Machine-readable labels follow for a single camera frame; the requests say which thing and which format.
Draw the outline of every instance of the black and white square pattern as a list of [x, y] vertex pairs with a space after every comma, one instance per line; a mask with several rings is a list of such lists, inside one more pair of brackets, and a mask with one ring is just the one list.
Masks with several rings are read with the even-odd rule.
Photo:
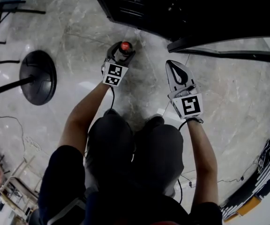
[[197, 99], [197, 96], [183, 98], [182, 104], [183, 104], [185, 116], [189, 114], [201, 112], [201, 108], [200, 108], [199, 100]]
[[122, 67], [110, 64], [108, 74], [121, 77]]
[[107, 84], [110, 84], [110, 85], [117, 86], [117, 84], [119, 82], [120, 82], [120, 79], [119, 78], [116, 78], [116, 77], [107, 76], [107, 78], [106, 78], [106, 83]]

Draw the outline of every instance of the red bottle cap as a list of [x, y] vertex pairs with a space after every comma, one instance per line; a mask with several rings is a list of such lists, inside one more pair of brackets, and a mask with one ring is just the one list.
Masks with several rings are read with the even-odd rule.
[[122, 50], [127, 51], [130, 48], [130, 45], [128, 42], [123, 42], [121, 43], [120, 47], [122, 48]]

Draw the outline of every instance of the round black base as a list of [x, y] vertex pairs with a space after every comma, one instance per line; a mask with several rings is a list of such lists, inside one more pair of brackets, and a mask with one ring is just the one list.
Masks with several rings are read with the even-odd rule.
[[34, 105], [43, 105], [50, 101], [55, 93], [57, 74], [51, 57], [40, 50], [29, 53], [19, 71], [19, 78], [33, 76], [34, 81], [22, 85], [22, 92]]

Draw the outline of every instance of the forearm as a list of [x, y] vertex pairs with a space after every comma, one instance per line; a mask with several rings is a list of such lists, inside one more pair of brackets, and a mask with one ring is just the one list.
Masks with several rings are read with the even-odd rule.
[[188, 122], [197, 176], [205, 173], [217, 175], [218, 165], [213, 148], [201, 124], [194, 120]]
[[88, 130], [109, 88], [110, 86], [107, 84], [100, 83], [97, 85], [94, 90], [74, 107], [67, 122], [75, 122]]

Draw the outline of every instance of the black pole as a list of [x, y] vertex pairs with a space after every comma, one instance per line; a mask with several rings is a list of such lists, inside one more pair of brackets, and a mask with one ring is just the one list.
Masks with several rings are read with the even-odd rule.
[[33, 76], [30, 76], [30, 77], [27, 77], [25, 79], [19, 80], [17, 82], [13, 82], [13, 83], [9, 83], [7, 85], [1, 86], [0, 93], [5, 92], [5, 91], [12, 89], [12, 88], [16, 88], [16, 87], [21, 86], [21, 85], [25, 85], [27, 83], [31, 83], [34, 81], [34, 79], [35, 78]]

